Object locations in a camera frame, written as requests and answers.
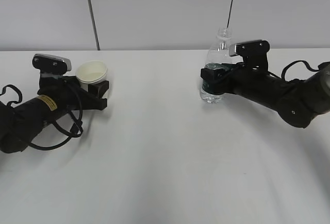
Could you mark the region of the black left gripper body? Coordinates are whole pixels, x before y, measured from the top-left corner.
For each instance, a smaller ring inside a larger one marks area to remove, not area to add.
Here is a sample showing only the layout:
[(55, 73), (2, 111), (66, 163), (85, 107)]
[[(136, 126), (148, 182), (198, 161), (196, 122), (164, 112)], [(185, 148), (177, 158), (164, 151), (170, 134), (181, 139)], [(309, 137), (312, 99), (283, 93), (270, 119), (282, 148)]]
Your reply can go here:
[(81, 86), (66, 84), (63, 77), (41, 77), (39, 79), (39, 95), (50, 97), (55, 103), (72, 110), (103, 110), (107, 107), (107, 99), (99, 99)]

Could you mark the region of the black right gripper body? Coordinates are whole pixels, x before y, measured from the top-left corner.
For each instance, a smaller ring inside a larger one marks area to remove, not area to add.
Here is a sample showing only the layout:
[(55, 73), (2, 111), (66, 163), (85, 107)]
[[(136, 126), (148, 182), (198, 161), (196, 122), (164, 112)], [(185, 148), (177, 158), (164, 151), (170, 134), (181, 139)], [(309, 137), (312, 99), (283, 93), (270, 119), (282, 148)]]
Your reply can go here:
[(220, 83), (213, 89), (214, 95), (235, 94), (247, 99), (269, 99), (270, 93), (268, 72), (248, 68), (228, 70)]

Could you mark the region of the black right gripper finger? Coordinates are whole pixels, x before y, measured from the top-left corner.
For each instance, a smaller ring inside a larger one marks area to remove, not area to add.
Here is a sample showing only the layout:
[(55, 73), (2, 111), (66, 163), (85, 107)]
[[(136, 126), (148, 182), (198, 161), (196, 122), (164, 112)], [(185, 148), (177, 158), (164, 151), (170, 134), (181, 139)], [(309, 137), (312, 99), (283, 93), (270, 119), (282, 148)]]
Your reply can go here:
[(201, 69), (201, 78), (202, 78), (202, 87), (204, 89), (213, 89), (215, 88), (222, 78), (226, 75), (227, 70), (224, 68), (210, 69), (202, 68)]
[(244, 67), (244, 63), (243, 62), (238, 62), (235, 64), (230, 64), (230, 63), (222, 63), (221, 66), (225, 69), (225, 70), (235, 70), (237, 68), (242, 68)]

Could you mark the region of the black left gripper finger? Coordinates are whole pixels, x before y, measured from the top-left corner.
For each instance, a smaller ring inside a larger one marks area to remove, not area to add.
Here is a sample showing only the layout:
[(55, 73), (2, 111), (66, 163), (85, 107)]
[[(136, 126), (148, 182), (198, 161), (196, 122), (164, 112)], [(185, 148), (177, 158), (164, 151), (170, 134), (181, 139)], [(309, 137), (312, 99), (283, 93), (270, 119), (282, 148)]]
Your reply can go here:
[(76, 76), (63, 76), (63, 81), (66, 84), (70, 84), (70, 85), (76, 85), (76, 86), (80, 86), (80, 83), (78, 81), (78, 79), (76, 78)]
[(88, 92), (99, 99), (107, 99), (109, 96), (109, 81), (104, 80), (97, 84), (89, 84)]

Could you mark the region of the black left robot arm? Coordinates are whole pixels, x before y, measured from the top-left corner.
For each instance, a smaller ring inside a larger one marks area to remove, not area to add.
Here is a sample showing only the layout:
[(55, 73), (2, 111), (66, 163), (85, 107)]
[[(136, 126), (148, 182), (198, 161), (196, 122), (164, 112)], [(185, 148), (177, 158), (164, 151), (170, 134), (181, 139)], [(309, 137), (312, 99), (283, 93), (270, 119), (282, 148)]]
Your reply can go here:
[[(1, 94), (4, 95), (7, 89), (14, 90), (18, 99), (1, 103), (1, 151), (21, 152), (27, 147), (49, 151), (83, 134), (84, 111), (101, 111), (107, 107), (107, 99), (103, 96), (109, 89), (109, 81), (104, 80), (84, 90), (75, 76), (40, 78), (37, 97), (26, 102), (22, 92), (12, 84), (4, 86)], [(33, 139), (49, 125), (66, 139), (49, 147), (34, 144)]]

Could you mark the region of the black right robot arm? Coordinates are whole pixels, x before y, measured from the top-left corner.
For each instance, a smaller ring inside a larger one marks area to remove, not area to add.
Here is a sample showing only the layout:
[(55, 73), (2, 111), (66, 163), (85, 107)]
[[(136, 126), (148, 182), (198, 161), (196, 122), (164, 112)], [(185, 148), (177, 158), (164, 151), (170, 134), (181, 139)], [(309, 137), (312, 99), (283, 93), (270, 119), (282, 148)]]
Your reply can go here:
[(287, 81), (236, 63), (226, 69), (203, 68), (201, 78), (207, 93), (241, 96), (276, 111), (291, 126), (306, 128), (315, 117), (329, 112), (329, 62), (313, 72), (308, 79)]

